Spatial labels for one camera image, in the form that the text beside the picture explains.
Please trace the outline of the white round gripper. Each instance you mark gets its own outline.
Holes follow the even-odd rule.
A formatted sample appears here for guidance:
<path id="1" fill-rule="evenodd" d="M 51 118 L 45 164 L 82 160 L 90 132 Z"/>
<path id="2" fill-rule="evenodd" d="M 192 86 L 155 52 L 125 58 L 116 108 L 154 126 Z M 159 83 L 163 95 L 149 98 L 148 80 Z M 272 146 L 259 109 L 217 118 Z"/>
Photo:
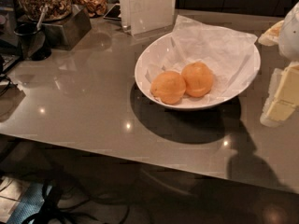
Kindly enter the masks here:
<path id="1" fill-rule="evenodd" d="M 280 54 L 290 61 L 299 61 L 299 2 L 258 39 L 264 46 L 278 44 Z M 271 76 L 268 98 L 260 117 L 262 125 L 277 127 L 299 107 L 299 63 L 290 63 L 284 70 L 276 68 Z"/>

